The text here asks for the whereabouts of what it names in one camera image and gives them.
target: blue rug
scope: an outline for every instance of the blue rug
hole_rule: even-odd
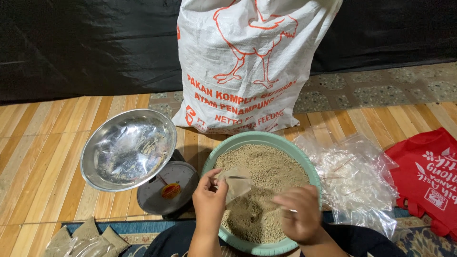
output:
[[[457,257],[457,243],[449,237],[439,237],[433,234],[430,231],[431,219],[428,216],[419,219],[410,216],[408,211],[400,208],[395,208],[394,214],[399,226],[412,231],[397,242],[397,246],[408,257]],[[160,232],[182,221],[184,220],[113,221],[96,222],[96,225],[100,233],[105,231],[107,226],[111,226],[117,234],[132,245],[121,255],[122,257],[143,257],[149,244]],[[324,221],[333,223],[331,211],[324,212]],[[62,225],[67,225],[70,234],[81,224],[82,222],[62,223]]]

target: green plastic basin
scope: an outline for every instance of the green plastic basin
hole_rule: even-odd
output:
[[[216,159],[219,157],[219,155],[227,151],[237,149],[242,145],[269,145],[289,154],[289,156],[295,159],[304,168],[309,176],[309,182],[318,188],[319,206],[322,209],[322,190],[316,169],[311,164],[309,158],[296,145],[276,134],[251,131],[243,132],[227,138],[211,152],[205,162],[205,165],[203,166],[202,174],[205,174],[206,172],[213,169],[214,164],[216,163]],[[219,237],[222,238],[222,240],[224,240],[227,244],[235,247],[240,251],[259,256],[279,255],[298,247],[298,244],[289,238],[285,238],[277,243],[271,244],[257,244],[248,242],[235,237],[222,226],[219,228]]]

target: scale label sticker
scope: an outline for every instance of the scale label sticker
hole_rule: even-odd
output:
[[[181,193],[181,186],[178,183],[171,183],[162,189],[162,197],[165,199],[173,199]]]

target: black plastic sheet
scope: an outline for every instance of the black plastic sheet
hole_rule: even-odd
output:
[[[180,0],[0,0],[0,104],[182,90]],[[346,0],[311,73],[457,60],[457,1]]]

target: chicken illustration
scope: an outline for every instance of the chicken illustration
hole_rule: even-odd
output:
[[[270,17],[265,17],[258,9],[257,1],[258,0],[254,0],[254,8],[257,15],[256,17],[249,17],[247,19],[247,26],[244,26],[242,21],[233,19],[233,11],[231,8],[235,7],[234,4],[236,0],[229,6],[218,9],[213,15],[213,20],[216,22],[216,26],[221,33],[222,38],[236,57],[235,67],[229,73],[220,73],[213,77],[218,81],[218,84],[225,84],[232,79],[240,80],[241,76],[236,75],[236,72],[244,65],[244,58],[246,55],[253,54],[256,54],[262,59],[263,66],[263,79],[255,80],[253,83],[263,85],[266,88],[272,88],[273,84],[278,81],[278,79],[270,80],[271,77],[268,75],[271,52],[284,37],[295,37],[298,21],[289,15],[270,15]],[[258,35],[259,37],[247,41],[243,36],[238,37],[238,35],[243,34]],[[253,45],[258,46],[258,44],[255,43],[256,41],[264,40],[262,37],[272,38],[272,40],[270,40],[268,44],[261,44],[262,46],[253,47]]]

